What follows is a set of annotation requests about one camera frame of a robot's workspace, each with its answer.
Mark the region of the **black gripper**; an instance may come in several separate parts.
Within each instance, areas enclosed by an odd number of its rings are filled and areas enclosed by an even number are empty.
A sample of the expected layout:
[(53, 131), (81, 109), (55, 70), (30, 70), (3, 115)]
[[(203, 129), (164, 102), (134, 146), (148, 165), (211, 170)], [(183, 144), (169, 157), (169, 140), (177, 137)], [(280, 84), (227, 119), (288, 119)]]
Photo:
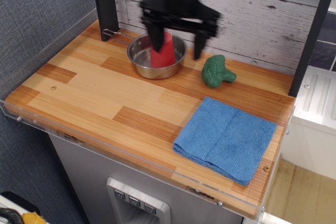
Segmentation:
[(164, 44), (164, 28), (194, 33), (194, 59), (200, 58), (208, 37), (217, 34), (219, 12), (199, 0), (142, 0), (143, 23), (152, 46), (159, 52)]

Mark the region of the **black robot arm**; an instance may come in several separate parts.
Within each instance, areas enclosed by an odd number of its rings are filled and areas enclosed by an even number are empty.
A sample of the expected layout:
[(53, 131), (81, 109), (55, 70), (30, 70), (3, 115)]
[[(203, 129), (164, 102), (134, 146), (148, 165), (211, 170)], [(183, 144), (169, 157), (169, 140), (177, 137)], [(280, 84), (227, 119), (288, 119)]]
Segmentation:
[(220, 13), (199, 0), (142, 0), (140, 7), (142, 22), (156, 51), (163, 46), (164, 28), (195, 35), (195, 60), (201, 56), (206, 41), (216, 37)]

